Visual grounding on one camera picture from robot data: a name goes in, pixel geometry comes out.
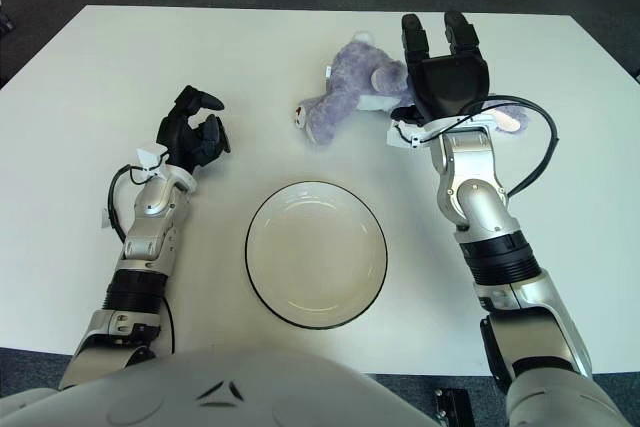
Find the stuffed animal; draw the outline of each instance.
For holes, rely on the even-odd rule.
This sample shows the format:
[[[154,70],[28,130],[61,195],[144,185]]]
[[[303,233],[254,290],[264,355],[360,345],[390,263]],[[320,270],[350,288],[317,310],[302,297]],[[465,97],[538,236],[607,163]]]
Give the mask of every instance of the stuffed animal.
[[[367,32],[354,35],[335,56],[327,74],[327,93],[303,100],[295,111],[296,126],[315,144],[329,144],[338,124],[354,110],[391,112],[413,104],[406,65],[375,47]],[[529,122],[520,107],[499,107],[488,113],[494,115],[502,132],[523,132]]]

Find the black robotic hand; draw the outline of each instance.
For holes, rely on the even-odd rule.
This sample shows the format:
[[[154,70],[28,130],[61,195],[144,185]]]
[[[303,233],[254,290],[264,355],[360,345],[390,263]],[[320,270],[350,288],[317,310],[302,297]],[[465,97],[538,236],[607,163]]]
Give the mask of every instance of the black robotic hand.
[[[231,152],[220,118],[209,115],[198,127],[191,128],[189,117],[201,108],[223,110],[224,104],[213,95],[187,85],[175,101],[175,107],[162,119],[156,142],[167,147],[167,164],[190,174],[197,165],[205,166],[223,151]]]
[[[473,25],[457,11],[445,13],[444,23],[451,55],[429,57],[427,34],[418,17],[402,17],[402,42],[415,107],[394,110],[394,120],[421,126],[465,114],[465,105],[489,93],[489,70]]]

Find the plate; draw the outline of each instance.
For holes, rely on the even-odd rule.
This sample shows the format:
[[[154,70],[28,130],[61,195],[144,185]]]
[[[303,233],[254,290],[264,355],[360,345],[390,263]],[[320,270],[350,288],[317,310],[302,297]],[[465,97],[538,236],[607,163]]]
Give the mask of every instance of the plate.
[[[275,315],[329,329],[374,302],[387,272],[387,245],[371,210],[351,192],[302,182],[258,209],[245,260],[256,294]]]

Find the white table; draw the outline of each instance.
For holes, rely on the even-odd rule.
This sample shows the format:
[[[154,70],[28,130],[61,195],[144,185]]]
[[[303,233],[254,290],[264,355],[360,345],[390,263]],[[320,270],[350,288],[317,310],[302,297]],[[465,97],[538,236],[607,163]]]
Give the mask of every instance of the white table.
[[[325,66],[355,31],[369,30],[402,58],[400,17],[86,7],[0,91],[0,345],[75,349],[120,250],[115,233],[100,228],[109,181],[135,162],[135,148],[155,138],[173,99],[192,84],[225,102],[232,154],[196,174],[168,289],[179,351],[279,346],[367,372],[487,374],[478,328],[485,313],[452,225],[436,207],[428,151],[387,147],[388,120],[379,113],[353,115],[325,149],[292,124],[296,103],[323,93]],[[420,17],[432,54],[445,53],[442,14]],[[639,370],[640,86],[569,17],[468,18],[491,90],[542,104],[560,132],[548,172],[511,211],[552,272],[594,370]],[[536,120],[524,137],[495,137],[506,186],[538,162],[547,135]],[[379,298],[329,331],[276,318],[244,266],[256,208],[280,187],[309,179],[356,193],[388,242]],[[125,185],[117,196],[126,225],[136,192]]]

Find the wire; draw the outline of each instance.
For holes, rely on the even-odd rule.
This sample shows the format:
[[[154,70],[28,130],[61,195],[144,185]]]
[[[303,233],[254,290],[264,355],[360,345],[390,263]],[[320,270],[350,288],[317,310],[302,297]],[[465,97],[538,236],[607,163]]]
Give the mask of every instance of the wire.
[[[158,175],[158,174],[154,174],[154,176],[147,177],[147,178],[146,178],[145,180],[143,180],[142,182],[136,182],[136,180],[133,178],[133,171],[134,171],[134,170],[144,170],[144,169],[143,169],[142,167],[138,167],[137,165],[130,165],[130,166],[129,166],[129,179],[131,179],[131,183],[132,183],[133,185],[144,185],[144,184],[146,184],[147,182],[149,182],[151,179],[153,179],[153,177],[154,177],[155,175]]]
[[[176,353],[176,329],[173,324],[173,314],[171,313],[171,307],[169,307],[169,301],[166,297],[162,297],[164,306],[167,308],[167,315],[169,316],[169,325],[171,326],[171,353]]]
[[[131,171],[131,166],[129,164],[123,165],[122,167],[120,167],[118,171],[115,173],[115,175],[113,176],[113,179],[111,179],[111,184],[109,185],[109,193],[107,194],[107,214],[109,215],[109,223],[111,224],[111,228],[113,228],[113,230],[116,231],[116,234],[118,234],[118,237],[120,238],[122,243],[124,243],[125,239],[127,238],[127,235],[124,233],[124,230],[122,230],[122,226],[120,225],[118,212],[116,211],[115,205],[113,204],[113,193],[115,191],[116,183],[118,182],[118,179],[122,175],[130,171]]]
[[[506,101],[506,102],[501,104],[496,104],[496,105],[490,105],[488,107],[477,108],[478,106],[482,106],[485,102],[488,102],[488,101]],[[529,175],[527,175],[519,184],[517,184],[513,189],[511,189],[507,193],[507,196],[511,198],[514,195],[518,194],[519,192],[522,192],[527,187],[529,187],[542,175],[542,173],[546,170],[547,166],[551,162],[551,157],[553,157],[553,152],[556,150],[556,147],[560,140],[558,139],[558,129],[556,127],[556,123],[553,121],[553,118],[551,117],[551,115],[549,115],[549,113],[546,110],[544,110],[538,104],[531,102],[530,100],[523,99],[522,97],[516,97],[513,95],[489,95],[482,99],[474,100],[462,108],[462,111],[472,111],[473,113],[463,117],[461,120],[457,122],[454,122],[450,126],[442,129],[441,131],[432,135],[431,137],[421,140],[420,143],[424,144],[434,139],[437,139],[441,135],[449,132],[451,129],[457,127],[458,125],[465,123],[466,121],[468,121],[469,119],[473,118],[478,114],[481,114],[488,110],[497,109],[498,107],[506,107],[511,105],[524,107],[526,109],[533,110],[538,114],[540,114],[542,118],[544,118],[544,120],[547,122],[547,125],[549,126],[549,132],[550,132],[549,144],[547,146],[547,150],[544,154],[544,157],[542,158],[540,163],[536,166],[536,168],[533,169],[533,171],[531,171]],[[396,125],[395,127],[400,133],[400,137],[402,138],[402,140],[404,140],[407,143],[411,143],[411,141],[402,134],[400,127],[398,127],[398,125]]]

